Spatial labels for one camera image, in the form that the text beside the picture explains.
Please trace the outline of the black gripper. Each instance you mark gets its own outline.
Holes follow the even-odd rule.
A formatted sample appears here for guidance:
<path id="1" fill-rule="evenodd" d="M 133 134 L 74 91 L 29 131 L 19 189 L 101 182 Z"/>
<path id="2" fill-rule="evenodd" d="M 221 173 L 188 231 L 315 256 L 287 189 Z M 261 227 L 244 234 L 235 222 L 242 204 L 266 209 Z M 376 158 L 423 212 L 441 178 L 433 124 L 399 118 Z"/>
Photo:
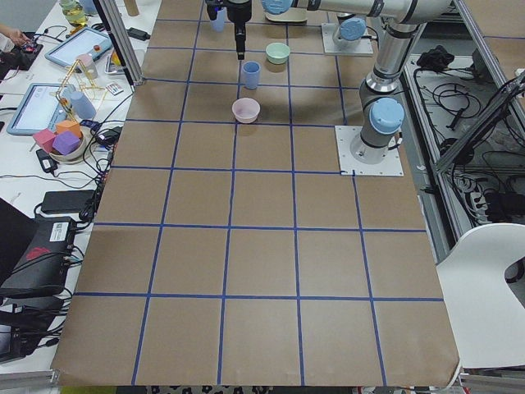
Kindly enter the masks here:
<path id="1" fill-rule="evenodd" d="M 219 11 L 223 8 L 222 0 L 205 0 L 208 17 L 211 21 L 216 21 Z"/>
<path id="2" fill-rule="evenodd" d="M 251 0 L 230 0 L 227 5 L 229 21 L 235 26 L 235 50 L 238 60 L 245 59 L 246 23 L 251 19 Z"/>

